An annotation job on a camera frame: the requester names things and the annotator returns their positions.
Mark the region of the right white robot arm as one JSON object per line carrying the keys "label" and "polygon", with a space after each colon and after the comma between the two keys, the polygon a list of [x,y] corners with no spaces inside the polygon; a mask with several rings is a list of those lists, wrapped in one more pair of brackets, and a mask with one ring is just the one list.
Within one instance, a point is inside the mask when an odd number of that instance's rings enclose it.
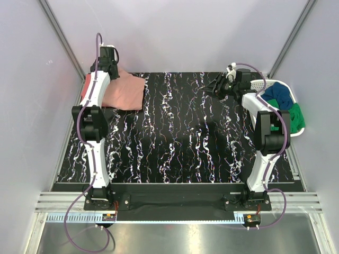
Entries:
{"label": "right white robot arm", "polygon": [[265,101],[260,92],[251,89],[251,71],[228,65],[225,72],[202,88],[207,95],[222,100],[232,96],[255,118],[254,140],[256,158],[246,185],[248,192],[240,197],[243,208],[252,210],[260,199],[256,193],[267,191],[267,182],[275,162],[290,145],[290,114]]}

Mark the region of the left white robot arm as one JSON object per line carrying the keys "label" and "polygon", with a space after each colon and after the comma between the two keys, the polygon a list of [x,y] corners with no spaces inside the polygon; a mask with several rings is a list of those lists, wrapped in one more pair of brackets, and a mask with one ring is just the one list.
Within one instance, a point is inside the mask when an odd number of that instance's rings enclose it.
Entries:
{"label": "left white robot arm", "polygon": [[72,117],[78,138],[87,152],[90,185],[106,188],[110,182],[104,155],[108,123],[102,112],[102,103],[109,83],[119,77],[119,53],[113,45],[100,45],[97,52],[91,73],[86,77],[87,90],[80,104],[73,106]]}

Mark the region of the pink t shirt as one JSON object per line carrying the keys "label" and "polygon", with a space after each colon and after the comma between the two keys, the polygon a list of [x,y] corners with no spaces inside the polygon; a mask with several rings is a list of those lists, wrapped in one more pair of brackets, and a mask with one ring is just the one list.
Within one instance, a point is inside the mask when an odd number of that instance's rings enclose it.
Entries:
{"label": "pink t shirt", "polygon": [[142,109],[145,79],[136,77],[118,68],[119,78],[112,80],[106,88],[102,106],[123,111]]}

